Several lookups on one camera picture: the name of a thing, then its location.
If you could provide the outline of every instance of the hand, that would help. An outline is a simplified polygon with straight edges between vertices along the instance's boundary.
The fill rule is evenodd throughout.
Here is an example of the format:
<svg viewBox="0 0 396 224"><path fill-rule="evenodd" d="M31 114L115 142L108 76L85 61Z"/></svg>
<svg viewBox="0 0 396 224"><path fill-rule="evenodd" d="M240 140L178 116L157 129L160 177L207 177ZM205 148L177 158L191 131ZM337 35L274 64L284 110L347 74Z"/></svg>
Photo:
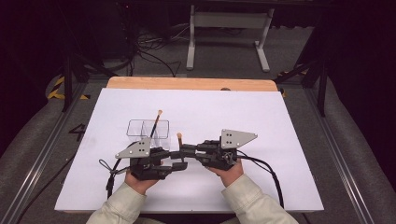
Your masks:
<svg viewBox="0 0 396 224"><path fill-rule="evenodd" d="M237 159L236 164L228 171L223 171L212 167L208 167L207 169L216 175L219 175L224 187L226 188L244 173L241 159Z"/></svg>
<svg viewBox="0 0 396 224"><path fill-rule="evenodd" d="M131 171L128 169L125 175L125 183L134 189L139 194L145 195L146 190L155 185L159 180L138 180L133 175L131 175Z"/></svg>

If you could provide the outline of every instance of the dark background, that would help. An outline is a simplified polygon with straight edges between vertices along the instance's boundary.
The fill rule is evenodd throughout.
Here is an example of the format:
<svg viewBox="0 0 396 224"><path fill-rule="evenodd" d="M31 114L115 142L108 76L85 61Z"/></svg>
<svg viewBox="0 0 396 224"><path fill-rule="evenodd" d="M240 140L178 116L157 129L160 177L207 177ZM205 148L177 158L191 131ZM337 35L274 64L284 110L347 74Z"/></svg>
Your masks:
<svg viewBox="0 0 396 224"><path fill-rule="evenodd" d="M113 3L90 7L60 2L60 6L71 32L71 45L77 51L98 63L128 53L125 31ZM348 1L346 6L342 14L278 9L272 25L320 27L305 47L302 62L326 52L329 76L340 100L395 188L395 18L385 1ZM132 7L142 27L163 36L170 35L173 26L189 21L188 6ZM47 21L35 3L0 2L0 155L47 103L45 89L62 71L62 41L53 24L56 22Z"/></svg>

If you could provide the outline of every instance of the sleeve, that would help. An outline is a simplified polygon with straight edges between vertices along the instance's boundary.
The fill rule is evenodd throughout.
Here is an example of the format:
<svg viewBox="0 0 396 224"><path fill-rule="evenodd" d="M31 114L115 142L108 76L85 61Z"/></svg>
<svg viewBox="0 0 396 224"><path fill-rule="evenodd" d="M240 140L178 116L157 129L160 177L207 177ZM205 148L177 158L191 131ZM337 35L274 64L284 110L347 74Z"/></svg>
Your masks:
<svg viewBox="0 0 396 224"><path fill-rule="evenodd" d="M102 207L95 211L87 224L129 224L139 217L146 195L141 195L122 183Z"/></svg>
<svg viewBox="0 0 396 224"><path fill-rule="evenodd" d="M297 223L274 199L262 193L247 175L241 175L222 194L242 224Z"/></svg>

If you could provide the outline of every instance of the white paper sheet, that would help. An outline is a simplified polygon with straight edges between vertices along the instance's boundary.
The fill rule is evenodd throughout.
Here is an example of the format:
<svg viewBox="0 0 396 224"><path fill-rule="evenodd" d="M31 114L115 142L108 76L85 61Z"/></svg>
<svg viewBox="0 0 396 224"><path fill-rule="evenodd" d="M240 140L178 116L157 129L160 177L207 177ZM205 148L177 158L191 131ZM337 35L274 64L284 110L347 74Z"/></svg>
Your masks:
<svg viewBox="0 0 396 224"><path fill-rule="evenodd" d="M102 89L90 123L55 205L60 211L93 211L106 200L108 170L115 154L131 140L126 135L130 119L169 120L171 148L183 143L219 140L222 129L257 133L258 138L239 149L269 163L276 172L288 211L318 211L323 205L279 92L272 91L164 91ZM148 190L143 213L230 212L220 179L200 162L187 159L185 171L174 172ZM128 166L122 160L119 168ZM251 161L243 161L245 173L262 190L278 200L273 178ZM116 176L114 190L123 181Z"/></svg>

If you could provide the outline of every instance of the person's left hand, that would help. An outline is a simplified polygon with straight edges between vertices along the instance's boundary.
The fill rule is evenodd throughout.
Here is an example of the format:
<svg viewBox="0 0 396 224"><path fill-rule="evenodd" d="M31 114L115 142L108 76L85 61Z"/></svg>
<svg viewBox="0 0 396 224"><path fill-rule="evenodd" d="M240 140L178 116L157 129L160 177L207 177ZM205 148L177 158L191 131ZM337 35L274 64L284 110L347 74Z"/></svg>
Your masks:
<svg viewBox="0 0 396 224"><path fill-rule="evenodd" d="M134 189L139 194L145 195L146 190L155 185L159 180L138 180L133 175L131 175L131 171L128 169L125 175L125 183Z"/></svg>

